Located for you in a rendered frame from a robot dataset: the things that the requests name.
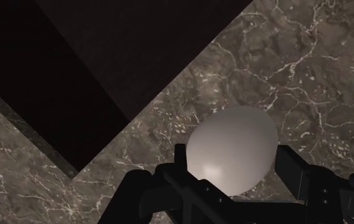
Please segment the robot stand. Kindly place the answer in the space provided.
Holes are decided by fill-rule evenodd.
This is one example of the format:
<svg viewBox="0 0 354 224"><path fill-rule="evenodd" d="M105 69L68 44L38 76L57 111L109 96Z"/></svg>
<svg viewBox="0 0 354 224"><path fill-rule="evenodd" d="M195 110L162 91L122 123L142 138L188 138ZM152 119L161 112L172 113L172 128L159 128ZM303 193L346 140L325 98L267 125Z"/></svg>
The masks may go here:
<svg viewBox="0 0 354 224"><path fill-rule="evenodd" d="M0 0L0 113L74 178L253 0Z"/></svg>

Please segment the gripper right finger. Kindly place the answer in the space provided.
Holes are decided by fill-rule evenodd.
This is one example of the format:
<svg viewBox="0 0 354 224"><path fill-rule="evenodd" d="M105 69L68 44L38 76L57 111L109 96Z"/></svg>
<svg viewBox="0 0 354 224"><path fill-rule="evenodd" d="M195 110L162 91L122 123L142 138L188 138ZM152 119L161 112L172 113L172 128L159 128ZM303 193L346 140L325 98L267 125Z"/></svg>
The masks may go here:
<svg viewBox="0 0 354 224"><path fill-rule="evenodd" d="M354 173L340 178L287 145L277 148L275 172L294 198L304 201L305 224L354 224Z"/></svg>

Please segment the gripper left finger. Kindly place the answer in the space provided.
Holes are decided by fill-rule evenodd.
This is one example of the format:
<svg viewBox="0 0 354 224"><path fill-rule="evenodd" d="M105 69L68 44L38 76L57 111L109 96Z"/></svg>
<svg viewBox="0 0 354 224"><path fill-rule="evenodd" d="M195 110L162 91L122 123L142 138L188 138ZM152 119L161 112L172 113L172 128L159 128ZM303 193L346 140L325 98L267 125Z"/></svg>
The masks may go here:
<svg viewBox="0 0 354 224"><path fill-rule="evenodd" d="M174 162L128 171L98 224L149 224L164 211L174 224L235 224L234 202L209 181L187 171L186 145L174 146Z"/></svg>

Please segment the white egg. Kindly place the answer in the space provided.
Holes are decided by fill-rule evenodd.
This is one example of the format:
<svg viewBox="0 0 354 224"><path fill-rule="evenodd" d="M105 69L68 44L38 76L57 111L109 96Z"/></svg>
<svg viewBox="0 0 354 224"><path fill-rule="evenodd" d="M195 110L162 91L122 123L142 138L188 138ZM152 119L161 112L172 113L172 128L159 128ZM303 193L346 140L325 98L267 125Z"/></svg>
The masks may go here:
<svg viewBox="0 0 354 224"><path fill-rule="evenodd" d="M187 170L228 196L249 191L272 167L278 131L263 110L236 106L202 121L187 142Z"/></svg>

